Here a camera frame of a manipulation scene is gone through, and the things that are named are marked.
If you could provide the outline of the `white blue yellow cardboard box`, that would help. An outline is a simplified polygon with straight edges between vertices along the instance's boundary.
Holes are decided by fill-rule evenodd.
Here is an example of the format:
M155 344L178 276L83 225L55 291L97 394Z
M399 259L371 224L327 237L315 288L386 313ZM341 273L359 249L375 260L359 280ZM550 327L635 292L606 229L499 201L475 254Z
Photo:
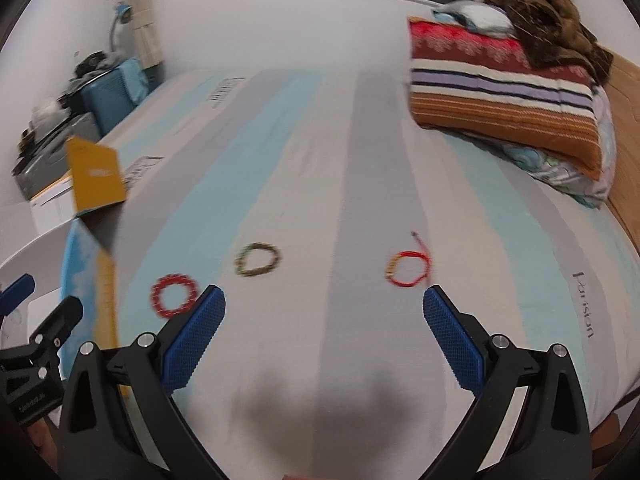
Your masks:
M85 218L122 203L126 188L117 152L108 146L72 136L65 141L70 172L72 218L38 236L1 266L1 284L9 286L23 274L35 280L26 301L57 292L78 298L84 313L58 352L61 372L68 376L80 346L90 340L102 349L118 346L116 266L90 232Z

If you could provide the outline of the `grey suitcase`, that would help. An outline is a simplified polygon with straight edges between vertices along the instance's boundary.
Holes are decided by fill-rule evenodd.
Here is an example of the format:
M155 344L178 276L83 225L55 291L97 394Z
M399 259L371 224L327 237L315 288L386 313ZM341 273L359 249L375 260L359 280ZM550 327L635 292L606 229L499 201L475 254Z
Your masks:
M30 142L12 170L25 200L31 200L68 170L65 142L72 136L96 143L100 130L92 113L67 117L37 142Z

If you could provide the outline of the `teal suitcase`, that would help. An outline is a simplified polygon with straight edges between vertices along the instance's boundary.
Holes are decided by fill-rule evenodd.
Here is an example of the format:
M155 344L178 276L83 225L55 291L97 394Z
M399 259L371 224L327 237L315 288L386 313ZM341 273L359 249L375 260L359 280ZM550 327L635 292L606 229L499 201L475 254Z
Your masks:
M150 85L139 60L126 58L114 68L91 75L78 90L100 136L106 136L146 99Z

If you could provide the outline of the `floral pillow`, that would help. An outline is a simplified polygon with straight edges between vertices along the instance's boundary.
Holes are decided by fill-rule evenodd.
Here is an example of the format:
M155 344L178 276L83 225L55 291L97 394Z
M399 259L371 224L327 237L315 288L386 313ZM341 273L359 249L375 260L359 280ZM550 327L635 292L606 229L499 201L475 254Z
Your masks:
M614 184L617 146L610 100L602 86L594 86L592 94L602 150L601 174L597 179L586 176L570 162L554 158L536 148L483 140L479 136L471 136L472 142L507 162L513 162L532 178L572 196L578 203L599 208L608 199Z

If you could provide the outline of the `striped bed sheet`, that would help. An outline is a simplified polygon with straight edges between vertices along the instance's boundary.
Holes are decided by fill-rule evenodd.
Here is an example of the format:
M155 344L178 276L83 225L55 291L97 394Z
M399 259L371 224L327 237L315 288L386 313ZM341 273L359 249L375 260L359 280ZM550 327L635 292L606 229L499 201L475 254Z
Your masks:
M96 230L118 345L224 291L176 400L231 478L419 477L472 400L432 283L518 346L564 344L591 426L638 384L639 257L610 211L420 128L393 76L197 70L105 141L129 183Z

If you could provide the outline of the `blue desk lamp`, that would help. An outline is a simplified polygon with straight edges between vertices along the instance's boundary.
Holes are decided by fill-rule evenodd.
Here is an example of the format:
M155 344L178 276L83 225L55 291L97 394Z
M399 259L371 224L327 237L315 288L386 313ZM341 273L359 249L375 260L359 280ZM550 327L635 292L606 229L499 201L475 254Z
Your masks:
M132 7L122 1L115 6L115 16L110 31L110 49L124 58L134 56Z

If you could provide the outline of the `beige curtain left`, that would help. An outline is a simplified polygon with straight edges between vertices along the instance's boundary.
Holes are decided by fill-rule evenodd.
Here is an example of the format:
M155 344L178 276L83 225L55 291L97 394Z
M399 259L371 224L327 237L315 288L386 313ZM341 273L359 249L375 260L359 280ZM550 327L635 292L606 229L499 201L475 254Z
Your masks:
M143 68L164 62L156 27L153 0L124 0L132 9L134 44Z

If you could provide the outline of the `striped folded quilt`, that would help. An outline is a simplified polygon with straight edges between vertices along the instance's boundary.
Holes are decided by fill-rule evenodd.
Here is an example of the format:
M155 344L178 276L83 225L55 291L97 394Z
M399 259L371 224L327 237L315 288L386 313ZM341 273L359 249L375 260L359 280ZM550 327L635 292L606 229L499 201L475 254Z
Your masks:
M424 18L408 26L409 108L421 127L529 146L600 178L593 82L584 68L536 70L518 40Z

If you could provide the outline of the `brown fur coat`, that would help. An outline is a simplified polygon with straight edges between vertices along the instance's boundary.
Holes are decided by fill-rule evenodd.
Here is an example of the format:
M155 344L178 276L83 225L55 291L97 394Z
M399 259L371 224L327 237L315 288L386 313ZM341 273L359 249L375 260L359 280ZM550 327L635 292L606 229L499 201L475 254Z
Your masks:
M527 61L535 68L578 65L603 86L614 55L582 24L572 0L485 0L506 12Z

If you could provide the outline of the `white folded garment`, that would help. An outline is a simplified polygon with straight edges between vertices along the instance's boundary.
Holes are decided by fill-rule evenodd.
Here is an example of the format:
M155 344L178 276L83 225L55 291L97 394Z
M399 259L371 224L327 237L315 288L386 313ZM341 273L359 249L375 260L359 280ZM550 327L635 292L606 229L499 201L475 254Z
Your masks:
M484 2L458 0L440 6L432 14L436 22L458 24L474 34L494 38L510 38L515 35L506 12Z

